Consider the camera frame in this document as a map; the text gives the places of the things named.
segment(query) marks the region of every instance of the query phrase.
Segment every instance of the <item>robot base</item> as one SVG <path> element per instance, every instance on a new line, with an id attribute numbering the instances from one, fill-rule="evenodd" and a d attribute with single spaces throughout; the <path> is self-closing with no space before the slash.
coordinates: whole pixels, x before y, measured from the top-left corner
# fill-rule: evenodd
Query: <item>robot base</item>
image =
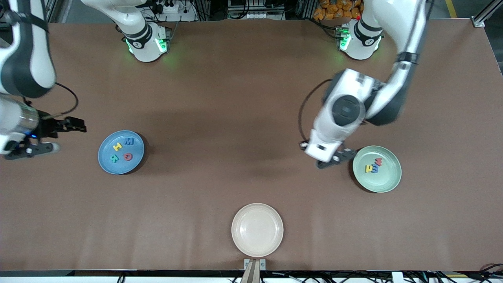
<path id="1" fill-rule="evenodd" d="M 349 34 L 345 39 L 338 41 L 339 50 L 346 53 L 349 57 L 356 60 L 368 59 L 379 48 L 380 37 L 370 46 L 364 46 L 362 42 L 354 35 L 355 24 L 358 20 L 350 20 L 349 23 L 343 24 L 342 28 L 347 28 Z"/>
<path id="2" fill-rule="evenodd" d="M 152 62 L 164 53 L 168 53 L 171 43 L 171 30 L 159 26 L 156 23 L 148 23 L 152 28 L 152 37 L 145 43 L 142 49 L 131 46 L 129 42 L 129 52 L 141 62 Z"/>

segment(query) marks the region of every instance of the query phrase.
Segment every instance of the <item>orange bag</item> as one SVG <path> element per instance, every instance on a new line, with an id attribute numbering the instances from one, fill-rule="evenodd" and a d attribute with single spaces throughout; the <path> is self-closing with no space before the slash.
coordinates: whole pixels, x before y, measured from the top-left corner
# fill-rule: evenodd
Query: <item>orange bag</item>
<path id="1" fill-rule="evenodd" d="M 360 10 L 358 8 L 351 9 L 351 19 L 356 19 L 358 16 L 361 16 Z"/>
<path id="2" fill-rule="evenodd" d="M 333 15 L 334 18 L 341 18 L 343 16 L 343 10 L 337 10 L 337 12 Z"/>
<path id="3" fill-rule="evenodd" d="M 337 10 L 339 9 L 337 9 L 337 5 L 334 4 L 328 5 L 328 7 L 326 7 L 326 12 L 330 14 L 334 14 L 335 12 L 337 12 Z"/>
<path id="4" fill-rule="evenodd" d="M 321 21 L 325 17 L 325 9 L 317 8 L 314 10 L 313 19 Z"/>
<path id="5" fill-rule="evenodd" d="M 319 5 L 325 9 L 328 5 L 330 5 L 330 0 L 319 0 Z"/>
<path id="6" fill-rule="evenodd" d="M 337 7 L 340 7 L 344 11 L 350 11 L 353 7 L 353 2 L 351 0 L 337 0 Z"/>

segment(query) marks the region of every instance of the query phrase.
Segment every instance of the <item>green plate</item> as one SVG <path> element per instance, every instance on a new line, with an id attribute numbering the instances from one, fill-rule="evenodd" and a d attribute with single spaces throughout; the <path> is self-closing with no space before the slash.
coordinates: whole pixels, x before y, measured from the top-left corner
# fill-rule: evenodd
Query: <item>green plate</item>
<path id="1" fill-rule="evenodd" d="M 389 192 L 400 183 L 402 167 L 391 151 L 379 146 L 369 146 L 356 154 L 353 173 L 358 182 L 369 191 Z"/>

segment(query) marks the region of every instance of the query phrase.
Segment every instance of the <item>cable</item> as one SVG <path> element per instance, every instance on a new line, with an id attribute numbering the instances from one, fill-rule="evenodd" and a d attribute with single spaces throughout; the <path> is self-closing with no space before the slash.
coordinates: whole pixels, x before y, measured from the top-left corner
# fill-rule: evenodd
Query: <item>cable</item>
<path id="1" fill-rule="evenodd" d="M 300 18 L 300 20 L 308 20 L 312 23 L 314 23 L 315 25 L 319 26 L 319 27 L 323 27 L 323 28 L 326 28 L 328 30 L 336 30 L 337 28 L 334 28 L 334 27 L 331 27 L 331 26 L 326 26 L 324 24 L 321 23 L 321 21 L 316 21 L 315 19 L 312 19 L 312 18 Z"/>
<path id="2" fill-rule="evenodd" d="M 197 8 L 197 5 L 195 5 L 195 4 L 192 2 L 192 0 L 190 0 L 190 5 L 191 5 L 191 7 L 194 9 L 195 14 L 197 15 L 197 21 L 198 21 L 198 22 L 201 22 L 201 19 L 202 19 L 203 17 L 201 17 L 201 13 L 199 12 L 199 9 Z"/>
<path id="3" fill-rule="evenodd" d="M 302 8 L 304 7 L 304 0 L 297 0 L 295 3 L 295 15 L 299 17 L 299 14 L 302 12 Z"/>
<path id="4" fill-rule="evenodd" d="M 338 37 L 336 37 L 335 35 L 331 35 L 331 34 L 330 34 L 327 30 L 326 30 L 326 28 L 322 27 L 321 29 L 322 29 L 322 30 L 325 32 L 325 34 L 326 34 L 326 35 L 328 35 L 329 37 L 331 37 L 331 38 L 333 38 L 333 39 L 338 39 Z"/>
<path id="5" fill-rule="evenodd" d="M 44 117 L 42 117 L 42 120 L 48 120 L 48 119 L 52 119 L 52 118 L 61 117 L 63 115 L 66 115 L 68 113 L 73 112 L 78 107 L 78 97 L 77 97 L 77 94 L 75 94 L 75 92 L 73 92 L 73 90 L 71 90 L 70 88 L 68 88 L 67 86 L 65 86 L 63 84 L 60 84 L 60 83 L 56 83 L 56 84 L 58 86 L 64 88 L 64 89 L 68 90 L 73 95 L 73 97 L 75 97 L 75 105 L 72 108 L 70 108 L 70 110 L 68 110 L 68 111 L 60 112 L 58 114 L 53 114 L 53 115 L 49 115 L 49 116 L 44 116 Z"/>
<path id="6" fill-rule="evenodd" d="M 450 282 L 457 283 L 456 281 L 452 280 L 450 277 L 448 277 L 447 275 L 445 275 L 445 273 L 443 273 L 441 271 L 437 271 L 437 273 L 439 273 L 441 276 L 447 278 L 447 280 L 449 280 Z"/>
<path id="7" fill-rule="evenodd" d="M 421 275 L 421 273 L 419 273 L 419 272 L 415 272 L 415 271 L 411 271 L 410 273 L 412 273 L 412 274 L 416 275 L 416 276 L 417 276 L 417 277 L 418 277 L 418 278 L 419 278 L 419 279 L 420 279 L 423 283 L 428 283 L 428 282 L 426 281 L 426 277 L 423 277 L 423 276 Z"/>
<path id="8" fill-rule="evenodd" d="M 175 31 L 177 31 L 177 27 L 178 27 L 178 23 L 180 21 L 177 22 L 177 24 L 175 25 L 175 28 L 171 31 L 171 36 L 170 36 L 170 40 L 173 39 L 173 37 L 175 37 Z"/>
<path id="9" fill-rule="evenodd" d="M 326 79 L 323 82 L 319 83 L 316 87 L 314 87 L 314 89 L 312 89 L 309 92 L 309 94 L 306 96 L 306 98 L 304 98 L 304 101 L 302 101 L 302 104 L 300 105 L 299 115 L 297 116 L 297 125 L 299 127 L 300 136 L 302 137 L 303 140 L 307 140 L 306 136 L 304 135 L 304 131 L 302 130 L 302 112 L 304 111 L 304 106 L 306 105 L 307 101 L 314 94 L 315 91 L 317 91 L 322 85 L 324 85 L 330 81 L 332 81 L 332 79 Z"/>
<path id="10" fill-rule="evenodd" d="M 250 11 L 250 1 L 249 0 L 246 0 L 246 2 L 244 3 L 244 6 L 243 6 L 243 12 L 241 12 L 241 15 L 237 18 L 234 18 L 233 16 L 227 14 L 227 16 L 233 20 L 240 20 L 244 17 L 246 17 L 246 15 L 248 14 L 248 12 Z"/>
<path id="11" fill-rule="evenodd" d="M 150 8 L 150 10 L 152 11 L 152 14 L 154 15 L 154 18 L 155 18 L 155 22 L 156 23 L 160 23 L 160 20 L 159 18 L 157 17 L 157 14 L 154 12 L 154 10 L 152 9 L 152 6 L 148 6 Z"/>
<path id="12" fill-rule="evenodd" d="M 121 275 L 117 279 L 117 283 L 124 283 L 125 281 L 126 281 L 126 273 L 123 272 L 123 273 L 121 273 Z"/>
<path id="13" fill-rule="evenodd" d="M 498 266 L 503 266 L 503 263 L 492 264 L 492 265 L 490 265 L 490 266 L 482 269 L 479 272 L 486 272 L 486 271 L 489 271 L 490 269 L 493 269 L 493 268 L 498 267 Z"/>
<path id="14" fill-rule="evenodd" d="M 444 283 L 444 281 L 440 278 L 439 274 L 435 272 L 435 277 L 437 278 L 438 283 Z"/>
<path id="15" fill-rule="evenodd" d="M 284 274 L 284 273 L 279 273 L 279 272 L 273 272 L 272 274 L 286 276 L 286 277 L 292 278 L 293 280 L 296 280 L 296 281 L 298 281 L 298 282 L 301 282 L 301 283 L 302 283 L 302 280 L 300 280 L 300 279 L 298 279 L 298 278 L 295 278 L 295 277 L 293 277 L 293 276 L 291 276 L 291 275 L 286 275 L 286 274 Z"/>
<path id="16" fill-rule="evenodd" d="M 406 280 L 408 282 L 416 283 L 414 278 L 412 278 L 412 276 L 410 276 L 410 274 L 408 274 L 407 272 L 404 272 L 403 275 L 407 276 L 410 280 L 412 280 L 412 281 L 408 281 L 408 280 L 404 279 L 404 281 Z"/>
<path id="17" fill-rule="evenodd" d="M 306 279 L 304 279 L 304 281 L 302 281 L 302 283 L 306 283 L 306 281 L 308 281 L 309 279 L 313 279 L 314 281 L 316 281 L 317 283 L 321 283 L 320 281 L 318 281 L 318 279 L 314 278 L 314 277 L 308 277 Z"/>

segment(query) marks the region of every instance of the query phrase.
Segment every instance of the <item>black cable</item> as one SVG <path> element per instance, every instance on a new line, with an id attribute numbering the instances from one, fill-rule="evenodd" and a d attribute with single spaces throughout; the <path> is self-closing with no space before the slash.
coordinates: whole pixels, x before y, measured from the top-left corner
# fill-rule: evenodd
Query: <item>black cable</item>
<path id="1" fill-rule="evenodd" d="M 126 281 L 126 273 L 123 272 L 123 273 L 121 273 L 121 275 L 117 279 L 117 283 L 124 283 L 125 281 Z"/>
<path id="2" fill-rule="evenodd" d="M 157 14 L 154 12 L 154 9 L 152 9 L 152 6 L 148 6 L 150 8 L 150 10 L 152 11 L 152 14 L 154 15 L 154 18 L 155 18 L 155 23 L 160 23 L 161 21 L 159 20 L 159 18 L 157 17 Z"/>
<path id="3" fill-rule="evenodd" d="M 443 273 L 443 272 L 441 272 L 441 271 L 438 271 L 438 273 L 439 273 L 441 276 L 443 276 L 443 277 L 447 278 L 447 280 L 449 280 L 450 282 L 452 282 L 452 283 L 457 283 L 456 281 L 452 280 L 450 277 L 448 277 L 447 275 L 445 275 L 445 273 Z"/>
<path id="4" fill-rule="evenodd" d="M 70 108 L 70 110 L 67 110 L 67 111 L 64 111 L 64 112 L 60 112 L 58 114 L 54 114 L 54 115 L 49 115 L 49 116 L 42 117 L 42 120 L 48 120 L 48 119 L 52 119 L 52 118 L 56 118 L 56 117 L 60 117 L 60 116 L 66 115 L 68 113 L 73 112 L 78 107 L 78 97 L 77 97 L 77 94 L 75 94 L 75 92 L 73 92 L 73 90 L 71 90 L 70 88 L 68 88 L 67 86 L 65 86 L 63 84 L 60 84 L 60 83 L 56 83 L 56 84 L 58 86 L 64 88 L 64 89 L 68 90 L 73 95 L 73 97 L 75 97 L 75 104 L 74 104 L 74 106 L 72 108 Z"/>
<path id="5" fill-rule="evenodd" d="M 117 32 L 122 33 L 121 28 L 119 28 L 119 25 L 117 25 L 117 24 L 115 25 L 115 30 L 116 30 Z M 122 42 L 126 42 L 126 37 L 125 37 L 125 36 L 123 36 L 123 37 L 121 38 L 121 41 L 122 41 Z"/>
<path id="6" fill-rule="evenodd" d="M 417 277 L 418 277 L 418 278 L 419 278 L 419 279 L 420 279 L 423 283 L 428 283 L 428 282 L 426 281 L 426 278 L 424 278 L 424 277 L 423 277 L 423 275 L 422 275 L 421 273 L 419 273 L 419 272 L 415 272 L 415 271 L 411 271 L 410 273 L 412 273 L 412 274 L 416 275 L 416 276 L 417 276 Z"/>
<path id="7" fill-rule="evenodd" d="M 444 281 L 440 278 L 439 274 L 435 272 L 435 277 L 438 280 L 438 283 L 444 283 Z"/>
<path id="8" fill-rule="evenodd" d="M 308 21 L 314 23 L 315 25 L 317 25 L 321 28 L 326 28 L 328 30 L 336 30 L 337 29 L 335 27 L 326 26 L 326 25 L 322 24 L 321 21 L 316 21 L 315 19 L 312 19 L 312 18 L 300 18 L 300 20 L 308 20 Z"/>
<path id="9" fill-rule="evenodd" d="M 321 29 L 322 29 L 322 30 L 325 32 L 325 34 L 326 34 L 326 35 L 328 35 L 329 37 L 331 37 L 331 38 L 333 38 L 333 39 L 338 39 L 338 37 L 336 37 L 335 35 L 330 34 L 330 33 L 326 30 L 326 28 L 322 27 Z"/>
<path id="10" fill-rule="evenodd" d="M 403 273 L 403 275 L 407 276 L 410 280 L 412 280 L 412 282 L 413 282 L 413 283 L 415 283 L 414 278 L 412 278 L 412 276 L 410 276 L 410 274 L 409 274 L 409 273 L 407 273 L 407 271 L 405 271 L 405 272 Z"/>
<path id="11" fill-rule="evenodd" d="M 246 0 L 246 1 L 244 2 L 244 6 L 243 6 L 243 12 L 241 12 L 241 15 L 240 15 L 239 17 L 234 18 L 233 16 L 231 16 L 231 15 L 229 15 L 229 14 L 227 14 L 227 16 L 228 16 L 229 18 L 233 19 L 233 20 L 240 20 L 240 19 L 242 19 L 242 18 L 246 17 L 246 15 L 248 14 L 248 12 L 249 12 L 249 11 L 250 11 L 250 1 L 249 1 L 249 0 Z"/>
<path id="12" fill-rule="evenodd" d="M 307 140 L 306 136 L 304 135 L 304 131 L 302 130 L 302 112 L 304 111 L 304 106 L 306 105 L 307 101 L 314 94 L 315 91 L 317 91 L 322 85 L 324 85 L 330 81 L 332 81 L 332 79 L 326 79 L 323 82 L 319 83 L 316 87 L 314 87 L 314 89 L 312 89 L 309 92 L 309 94 L 306 96 L 306 98 L 304 98 L 304 101 L 302 101 L 302 104 L 300 105 L 299 115 L 297 116 L 297 125 L 299 127 L 300 136 L 302 137 L 303 140 Z"/>
<path id="13" fill-rule="evenodd" d="M 201 16 L 201 14 L 209 16 L 208 14 L 205 14 L 205 13 L 203 13 L 203 12 L 199 12 L 199 9 L 197 8 L 197 5 L 195 5 L 194 3 L 192 3 L 192 0 L 190 0 L 190 4 L 191 4 L 191 6 L 193 7 L 193 9 L 196 11 L 196 14 L 197 14 L 197 17 L 198 17 L 198 21 L 199 21 L 199 22 L 201 22 L 201 19 L 203 18 L 203 17 Z"/>
<path id="14" fill-rule="evenodd" d="M 492 265 L 490 265 L 490 266 L 482 269 L 479 272 L 486 272 L 486 271 L 489 271 L 490 269 L 493 269 L 493 268 L 498 267 L 498 266 L 503 266 L 503 263 L 492 264 Z"/>
<path id="15" fill-rule="evenodd" d="M 346 278 L 344 278 L 344 279 L 343 279 L 340 283 L 344 283 L 344 282 L 346 282 L 348 279 L 349 279 L 349 275 L 348 275 Z"/>
<path id="16" fill-rule="evenodd" d="M 341 146 L 346 149 L 346 145 L 344 145 L 344 142 L 341 144 Z M 384 282 L 384 279 L 381 277 L 381 275 L 379 274 L 379 272 L 370 272 L 369 274 L 372 274 L 374 277 L 378 277 L 380 280 L 381 280 L 381 283 L 385 283 Z"/>
<path id="17" fill-rule="evenodd" d="M 306 281 L 308 281 L 309 279 L 313 279 L 314 281 L 316 281 L 317 283 L 321 283 L 320 281 L 318 281 L 318 279 L 314 278 L 314 277 L 308 277 L 306 279 L 304 279 L 304 281 L 302 281 L 302 283 L 306 283 Z"/>

